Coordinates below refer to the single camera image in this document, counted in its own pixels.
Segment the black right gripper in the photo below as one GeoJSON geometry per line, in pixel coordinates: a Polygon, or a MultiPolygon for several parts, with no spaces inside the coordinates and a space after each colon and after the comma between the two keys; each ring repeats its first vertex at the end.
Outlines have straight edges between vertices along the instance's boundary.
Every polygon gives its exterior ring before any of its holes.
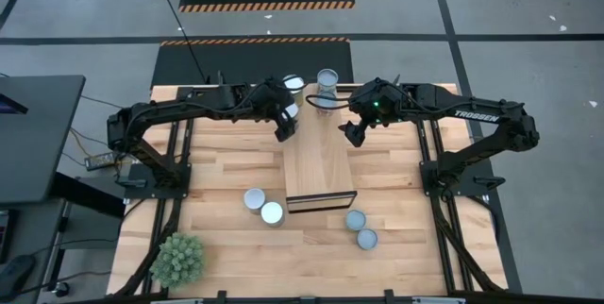
{"type": "Polygon", "coordinates": [[[348,141],[361,147],[365,140],[365,131],[369,125],[390,124],[402,121],[400,115],[403,95],[394,84],[376,78],[361,85],[351,94],[351,111],[358,114],[364,122],[353,124],[348,121],[338,129],[348,133],[348,141]]]}

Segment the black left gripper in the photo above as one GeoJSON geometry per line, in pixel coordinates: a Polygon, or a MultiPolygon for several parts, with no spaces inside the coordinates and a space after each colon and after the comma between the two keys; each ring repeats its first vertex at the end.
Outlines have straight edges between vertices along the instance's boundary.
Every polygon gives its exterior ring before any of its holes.
{"type": "MultiPolygon", "coordinates": [[[[275,77],[265,79],[255,88],[253,95],[254,116],[258,120],[273,120],[276,123],[282,123],[284,119],[280,102],[284,95],[282,84],[275,77]]],[[[298,122],[294,118],[287,120],[286,124],[278,124],[275,131],[277,140],[283,143],[291,138],[295,134],[297,126],[298,122]]]]}

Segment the teal yellow carrots can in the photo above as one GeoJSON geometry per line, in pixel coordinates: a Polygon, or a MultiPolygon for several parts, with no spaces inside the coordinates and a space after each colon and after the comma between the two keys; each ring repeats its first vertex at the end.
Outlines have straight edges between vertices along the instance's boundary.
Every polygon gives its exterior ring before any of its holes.
{"type": "Polygon", "coordinates": [[[285,88],[292,94],[295,104],[301,107],[303,105],[304,89],[307,86],[305,80],[298,75],[287,75],[282,80],[285,88]]]}

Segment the vegetable print can green rim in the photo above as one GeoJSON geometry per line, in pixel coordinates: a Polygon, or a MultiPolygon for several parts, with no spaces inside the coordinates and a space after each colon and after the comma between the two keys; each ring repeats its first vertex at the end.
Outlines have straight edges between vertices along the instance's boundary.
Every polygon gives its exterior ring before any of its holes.
{"type": "Polygon", "coordinates": [[[331,69],[322,69],[317,73],[318,93],[337,93],[338,74],[331,69]]]}

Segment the oranges label can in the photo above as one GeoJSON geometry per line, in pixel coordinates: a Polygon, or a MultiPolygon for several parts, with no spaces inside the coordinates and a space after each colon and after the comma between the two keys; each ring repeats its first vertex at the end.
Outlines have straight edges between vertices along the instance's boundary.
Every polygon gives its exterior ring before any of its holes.
{"type": "Polygon", "coordinates": [[[244,205],[253,214],[260,214],[265,202],[266,196],[263,189],[251,188],[243,196],[244,205]]]}

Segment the silver-lid tin can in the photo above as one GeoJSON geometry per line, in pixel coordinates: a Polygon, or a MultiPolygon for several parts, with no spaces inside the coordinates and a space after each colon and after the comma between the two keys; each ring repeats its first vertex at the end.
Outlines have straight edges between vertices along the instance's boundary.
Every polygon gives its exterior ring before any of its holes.
{"type": "Polygon", "coordinates": [[[280,227],[284,222],[284,210],[277,202],[267,202],[260,209],[263,222],[272,228],[280,227]]]}

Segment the green polka dot can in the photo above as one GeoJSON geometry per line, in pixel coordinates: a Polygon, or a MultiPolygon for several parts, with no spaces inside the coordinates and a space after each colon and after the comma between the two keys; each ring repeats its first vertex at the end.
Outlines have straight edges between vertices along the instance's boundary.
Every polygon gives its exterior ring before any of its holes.
{"type": "Polygon", "coordinates": [[[360,231],[366,226],[366,215],[362,211],[351,210],[345,216],[345,226],[351,231],[360,231]]]}

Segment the teal label can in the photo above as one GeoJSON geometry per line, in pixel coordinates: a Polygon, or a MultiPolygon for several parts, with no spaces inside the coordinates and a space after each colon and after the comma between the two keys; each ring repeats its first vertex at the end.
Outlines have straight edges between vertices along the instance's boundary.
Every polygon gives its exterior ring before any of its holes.
{"type": "Polygon", "coordinates": [[[378,244],[377,233],[369,228],[363,228],[358,231],[357,245],[363,250],[371,250],[378,244]]]}

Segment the black mat one striped edge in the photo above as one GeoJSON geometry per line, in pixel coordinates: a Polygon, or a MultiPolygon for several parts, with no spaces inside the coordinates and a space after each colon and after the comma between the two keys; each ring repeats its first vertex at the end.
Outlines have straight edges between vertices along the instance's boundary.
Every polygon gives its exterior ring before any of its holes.
{"type": "Polygon", "coordinates": [[[152,86],[255,83],[299,75],[314,81],[331,69],[341,83],[354,81],[346,37],[244,37],[160,44],[152,86]]]}

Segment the green artificial potted plant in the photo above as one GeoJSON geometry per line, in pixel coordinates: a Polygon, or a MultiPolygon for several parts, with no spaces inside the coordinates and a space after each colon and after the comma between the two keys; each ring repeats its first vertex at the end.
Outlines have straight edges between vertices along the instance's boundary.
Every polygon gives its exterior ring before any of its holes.
{"type": "Polygon", "coordinates": [[[159,246],[150,267],[152,280],[162,288],[180,288],[204,273],[204,246],[198,237],[175,232],[159,246]]]}

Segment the black power supply box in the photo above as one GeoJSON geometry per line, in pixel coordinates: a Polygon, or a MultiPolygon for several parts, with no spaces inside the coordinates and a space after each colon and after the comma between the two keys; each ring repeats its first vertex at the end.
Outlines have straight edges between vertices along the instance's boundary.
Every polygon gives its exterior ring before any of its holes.
{"type": "Polygon", "coordinates": [[[108,152],[89,156],[84,160],[87,171],[100,170],[105,168],[119,169],[119,161],[115,152],[108,152]]]}

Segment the dark grey desk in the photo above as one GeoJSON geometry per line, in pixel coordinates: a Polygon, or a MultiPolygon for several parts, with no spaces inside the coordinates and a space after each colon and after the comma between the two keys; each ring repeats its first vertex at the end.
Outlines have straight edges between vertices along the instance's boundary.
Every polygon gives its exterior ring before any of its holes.
{"type": "Polygon", "coordinates": [[[74,120],[84,76],[0,77],[0,93],[27,108],[0,113],[0,204],[61,197],[57,171],[74,120]]]}

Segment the grey side desk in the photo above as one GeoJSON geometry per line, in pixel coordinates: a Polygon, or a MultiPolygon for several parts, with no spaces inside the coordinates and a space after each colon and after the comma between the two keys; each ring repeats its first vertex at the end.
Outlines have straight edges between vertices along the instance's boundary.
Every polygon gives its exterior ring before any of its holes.
{"type": "Polygon", "coordinates": [[[69,205],[62,199],[49,199],[40,203],[6,205],[1,207],[16,211],[16,220],[10,232],[8,253],[0,262],[0,273],[17,257],[32,255],[35,259],[31,273],[20,294],[0,304],[37,304],[41,292],[48,290],[48,282],[57,280],[64,252],[56,243],[63,229],[62,220],[69,205]]]}

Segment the black computer mouse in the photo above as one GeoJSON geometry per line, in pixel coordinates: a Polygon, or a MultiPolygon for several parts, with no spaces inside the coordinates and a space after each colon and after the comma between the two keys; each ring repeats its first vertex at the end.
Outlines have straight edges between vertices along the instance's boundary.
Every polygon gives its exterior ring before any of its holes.
{"type": "Polygon", "coordinates": [[[0,272],[0,297],[16,295],[25,285],[33,271],[36,259],[32,255],[14,258],[0,272]]]}

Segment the wooden shelf black metal frame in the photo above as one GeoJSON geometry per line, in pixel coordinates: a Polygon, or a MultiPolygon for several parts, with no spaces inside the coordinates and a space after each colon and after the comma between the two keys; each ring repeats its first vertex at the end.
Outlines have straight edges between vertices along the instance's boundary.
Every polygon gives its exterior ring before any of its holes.
{"type": "Polygon", "coordinates": [[[290,214],[348,209],[354,189],[341,112],[320,115],[304,102],[295,134],[283,143],[286,208],[290,214]]]}

